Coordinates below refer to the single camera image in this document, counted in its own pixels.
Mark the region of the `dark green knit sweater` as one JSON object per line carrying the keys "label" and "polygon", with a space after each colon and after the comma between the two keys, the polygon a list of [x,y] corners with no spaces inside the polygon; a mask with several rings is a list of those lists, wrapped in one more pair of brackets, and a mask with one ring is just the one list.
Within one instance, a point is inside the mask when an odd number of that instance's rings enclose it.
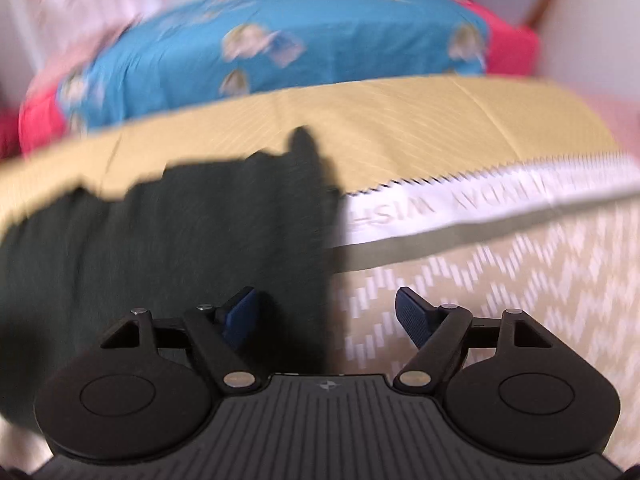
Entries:
{"label": "dark green knit sweater", "polygon": [[310,132],[281,155],[167,169],[120,200],[76,188],[1,243],[1,411],[35,427],[37,390],[134,308],[175,318],[252,286],[277,372],[326,367],[329,240],[337,210]]}

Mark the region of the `pink floral curtain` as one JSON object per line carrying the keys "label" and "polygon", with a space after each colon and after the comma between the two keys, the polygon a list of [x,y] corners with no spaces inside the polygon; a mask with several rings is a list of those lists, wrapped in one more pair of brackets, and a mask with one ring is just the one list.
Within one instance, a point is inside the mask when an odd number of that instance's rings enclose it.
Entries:
{"label": "pink floral curtain", "polygon": [[76,41],[133,18],[167,0],[1,0],[1,80],[18,101],[47,60]]}

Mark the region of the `yellow patterned bed cover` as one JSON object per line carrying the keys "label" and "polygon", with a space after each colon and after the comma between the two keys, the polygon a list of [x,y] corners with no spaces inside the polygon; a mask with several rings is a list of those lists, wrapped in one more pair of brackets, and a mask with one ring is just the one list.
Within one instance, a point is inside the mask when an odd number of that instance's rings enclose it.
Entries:
{"label": "yellow patterned bed cover", "polygon": [[106,198],[185,162],[282,152],[307,127],[344,190],[331,367],[400,370],[410,286],[533,315],[622,399],[608,456],[639,458],[639,109],[552,84],[412,77],[281,90],[130,122],[1,169],[13,226],[85,185]]}

